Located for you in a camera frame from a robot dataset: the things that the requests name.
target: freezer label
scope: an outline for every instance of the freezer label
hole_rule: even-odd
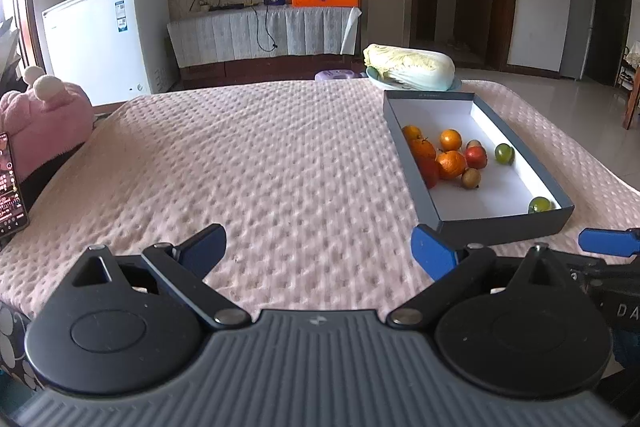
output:
[[[127,12],[125,11],[124,1],[116,2],[116,22],[118,23],[118,32],[127,31]]]
[[[127,13],[124,10],[124,1],[117,1],[116,3],[116,19],[122,19],[126,17]]]

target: pink plush toy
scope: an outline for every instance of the pink plush toy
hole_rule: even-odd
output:
[[[80,86],[37,66],[24,71],[24,81],[26,92],[9,91],[0,99],[0,132],[9,134],[20,182],[85,142],[94,128],[94,110]]]

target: tv stand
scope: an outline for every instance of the tv stand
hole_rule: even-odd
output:
[[[321,70],[361,71],[354,58],[357,8],[291,5],[199,12],[169,23],[186,88],[313,78]],[[277,48],[270,52],[271,39]]]

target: phone screen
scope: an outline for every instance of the phone screen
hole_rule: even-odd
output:
[[[29,223],[14,172],[9,137],[0,133],[0,236],[23,229]]]

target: red apple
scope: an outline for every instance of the red apple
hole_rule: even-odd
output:
[[[466,164],[470,169],[484,169],[486,167],[486,151],[484,147],[469,147],[465,150]]]
[[[416,163],[418,164],[418,170],[427,188],[435,187],[440,177],[436,160],[423,156],[418,158]]]

